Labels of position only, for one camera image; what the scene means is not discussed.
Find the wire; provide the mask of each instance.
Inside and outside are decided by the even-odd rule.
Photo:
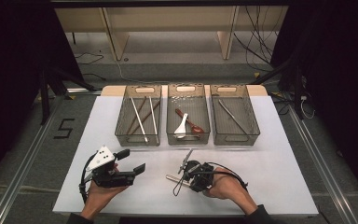
[[[89,63],[79,63],[79,64],[91,64],[91,63],[98,62],[98,61],[100,61],[100,60],[103,58],[103,55],[102,55],[102,54],[93,54],[93,53],[88,53],[88,52],[82,53],[82,54],[80,54],[79,56],[75,56],[75,58],[81,58],[81,57],[83,57],[83,56],[86,55],[86,54],[89,54],[89,55],[92,55],[92,56],[99,56],[100,58],[98,58],[98,59],[96,59],[96,60],[94,60],[94,61],[91,61],[91,62],[89,62]]]
[[[279,35],[279,34],[277,34],[277,31],[275,31],[275,28],[277,27],[278,22],[279,22],[279,20],[281,19],[281,16],[282,16],[282,13],[283,13],[283,7],[284,7],[284,6],[281,6],[281,12],[280,12],[280,14],[279,14],[279,16],[278,16],[278,19],[276,20],[277,22],[275,22],[275,25],[274,25],[274,27],[272,27],[271,32],[270,32],[269,35],[264,39],[265,41],[266,41],[267,39],[269,39],[269,37],[272,35],[272,33],[275,33],[276,36]]]
[[[83,76],[95,76],[95,77],[98,77],[98,78],[102,79],[103,81],[106,81],[106,77],[100,77],[100,76],[98,76],[97,74],[94,74],[94,73],[85,73],[85,74],[83,74]]]
[[[207,164],[213,164],[213,165],[218,165],[218,166],[221,166],[221,167],[223,167],[223,168],[225,168],[226,170],[229,170],[231,173],[233,173],[234,175],[237,175],[234,171],[232,171],[232,170],[230,170],[230,169],[228,169],[226,166],[224,166],[224,165],[221,165],[221,164],[219,164],[219,163],[216,163],[216,162],[206,162]]]
[[[243,48],[245,48],[246,50],[249,50],[251,53],[254,54],[254,56],[256,56],[257,58],[261,59],[263,62],[267,63],[267,64],[270,64],[269,61],[267,61],[266,59],[262,58],[260,55],[258,55],[256,52],[252,51],[251,49],[249,49],[248,46],[245,46],[241,41],[240,39],[237,37],[237,34],[234,33],[234,36],[235,38],[238,40],[238,42],[240,42],[241,46]]]
[[[309,117],[309,116],[307,115],[307,113],[304,111],[304,108],[303,108],[304,101],[305,101],[305,100],[302,100],[302,101],[301,101],[301,110],[302,110],[304,116],[305,116],[307,119],[313,119],[313,117],[315,117],[315,110],[312,111],[312,114],[311,114],[311,116]]]
[[[87,166],[89,166],[90,162],[92,161],[92,159],[94,159],[95,155],[97,153],[95,153],[94,155],[90,156],[89,159],[87,160],[86,164],[84,165],[84,168],[83,168],[83,172],[82,172],[82,175],[81,175],[81,179],[80,179],[80,184],[79,184],[79,191],[81,193],[81,196],[83,198],[83,202],[86,203],[86,200],[87,200],[87,192],[86,192],[86,183],[89,182],[84,182],[84,176],[86,174],[86,168]]]
[[[170,81],[141,81],[141,80],[136,80],[136,79],[130,79],[130,78],[125,78],[123,77],[123,73],[121,71],[121,66],[120,64],[118,63],[118,61],[115,60],[115,63],[117,64],[118,66],[118,70],[119,70],[119,74],[120,74],[120,77],[124,80],[127,80],[127,81],[132,81],[132,82],[140,82],[140,83],[146,83],[146,84],[153,84],[153,83],[170,83]]]
[[[281,96],[279,96],[279,95],[277,95],[277,94],[275,94],[275,93],[272,93],[272,92],[269,92],[268,95],[271,96],[272,98],[278,99],[278,101],[273,101],[274,104],[284,103],[284,106],[283,106],[280,110],[278,110],[278,115],[286,115],[286,114],[288,114],[288,113],[289,113],[289,108],[287,108],[287,107],[288,107],[289,105],[295,103],[294,100],[288,100],[288,99],[286,99],[286,98],[284,98],[284,97],[281,97]]]
[[[246,189],[246,191],[248,191],[248,189],[246,188],[248,186],[248,184],[245,184],[242,179],[238,176],[238,175],[234,175],[232,173],[229,173],[229,172],[222,172],[222,171],[211,171],[211,172],[194,172],[194,173],[191,173],[192,175],[229,175],[229,176],[232,176],[234,178],[236,178],[241,186]]]
[[[182,178],[178,181],[175,188],[173,188],[173,195],[178,196],[180,189],[182,188],[183,181],[185,180],[185,174],[182,175]]]
[[[256,8],[256,22],[257,22],[257,24],[254,23],[254,20],[252,19],[251,14],[249,13],[248,7],[245,7],[245,9],[246,9],[246,12],[248,13],[248,17],[249,17],[249,19],[250,19],[250,21],[251,21],[253,27],[254,27],[254,30],[252,31],[252,34],[253,34],[253,36],[257,39],[257,41],[259,42],[259,44],[260,44],[260,50],[261,50],[263,56],[265,57],[265,59],[267,59],[267,57],[266,57],[266,55],[265,55],[265,53],[264,53],[264,50],[263,50],[263,46],[266,48],[266,50],[267,50],[268,52],[269,52],[269,50],[271,50],[271,49],[269,49],[269,47],[267,47],[266,43],[265,43],[264,40],[261,38],[260,32],[259,32],[259,30],[258,30],[258,18],[259,18],[259,16],[260,16],[260,6],[258,6],[258,7]]]
[[[322,212],[321,206],[318,204],[318,212],[322,215],[327,224],[331,224],[331,222],[327,219],[327,216]]]

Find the person's hand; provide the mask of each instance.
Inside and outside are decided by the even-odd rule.
[[[229,170],[220,167],[216,167],[214,170],[231,173]],[[237,204],[246,215],[252,214],[257,209],[257,205],[248,191],[241,186],[236,178],[230,175],[213,175],[212,187],[206,191],[206,194],[223,200],[230,199]]]
[[[115,164],[114,169],[118,172],[117,164]],[[92,180],[89,186],[89,197],[87,198],[86,204],[80,215],[88,220],[93,220],[116,195],[127,187],[128,186],[107,189],[98,187]]]

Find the white table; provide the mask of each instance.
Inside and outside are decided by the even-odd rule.
[[[115,128],[121,106],[120,96],[99,96],[89,116],[62,190],[53,208],[56,213],[79,213],[83,201],[79,179],[87,159],[102,145],[119,152]],[[260,128],[252,147],[217,147],[210,134],[208,145],[169,146],[165,133],[166,98],[163,98],[159,147],[131,147],[128,158],[118,161],[121,171],[131,171],[146,163],[145,172],[134,185],[120,193],[102,213],[123,217],[238,217],[243,212],[229,200],[207,198],[183,186],[175,197],[176,183],[165,175],[176,175],[190,148],[191,160],[214,161],[235,171],[249,183],[256,203],[264,204],[271,215],[312,217],[318,214],[310,191],[269,96],[251,96]]]

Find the utensil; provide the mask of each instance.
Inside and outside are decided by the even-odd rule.
[[[183,115],[182,122],[174,132],[176,138],[184,138],[186,136],[186,119],[187,113]]]
[[[145,136],[145,142],[147,143],[147,142],[149,142],[149,140],[146,137],[144,126],[142,125],[142,121],[139,118],[139,114],[138,114],[138,111],[136,110],[135,102],[133,102],[132,97],[131,97],[131,101],[132,101],[133,109],[135,110],[136,118],[138,119],[138,122],[139,122],[139,126],[141,126],[142,134]]]
[[[219,100],[219,104],[226,110],[226,112],[232,117],[232,119],[234,119],[234,121],[238,124],[238,126],[240,126],[240,128],[245,132],[245,134],[247,134],[245,131],[245,125],[240,120],[235,118],[235,116],[228,110],[225,103],[222,100]]]
[[[146,97],[144,97],[144,100],[142,101],[141,106],[139,106],[139,108],[137,109],[137,111],[141,111],[142,107],[144,106],[145,101],[146,101]],[[133,119],[132,119],[131,125],[129,126],[129,129],[127,130],[127,134],[130,133],[130,130],[131,130],[131,128],[132,128],[132,125],[133,125],[133,123],[134,123],[135,121],[136,121],[136,115],[135,115],[135,116],[133,117]]]
[[[183,112],[180,109],[176,108],[175,112],[180,117],[183,117]],[[203,129],[200,126],[195,125],[193,122],[190,121],[190,119],[186,119],[186,121],[190,125],[192,133],[205,133],[205,131],[203,131]]]
[[[149,96],[149,102],[150,102],[150,112],[152,113],[152,118],[153,118],[153,126],[154,126],[154,130],[155,130],[156,140],[158,142],[156,119],[154,117],[154,112],[153,112],[154,108],[153,108],[152,98],[150,96]]]
[[[157,101],[157,103],[155,105],[153,105],[153,110],[155,110],[160,104],[160,101]],[[145,122],[145,120],[147,118],[149,118],[149,116],[152,114],[152,112],[150,111],[149,113],[147,113],[143,118],[142,118],[142,122]],[[135,127],[135,129],[130,133],[130,134],[134,134],[138,129],[139,129],[139,124]]]

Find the plastic storage bin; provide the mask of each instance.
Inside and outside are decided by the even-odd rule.
[[[185,130],[176,133],[187,113]],[[207,144],[211,132],[205,89],[202,84],[168,85],[167,137],[170,145]]]
[[[252,146],[260,135],[245,85],[211,85],[213,142],[217,146]]]
[[[127,86],[115,131],[118,142],[123,147],[159,146],[160,114],[160,85]]]

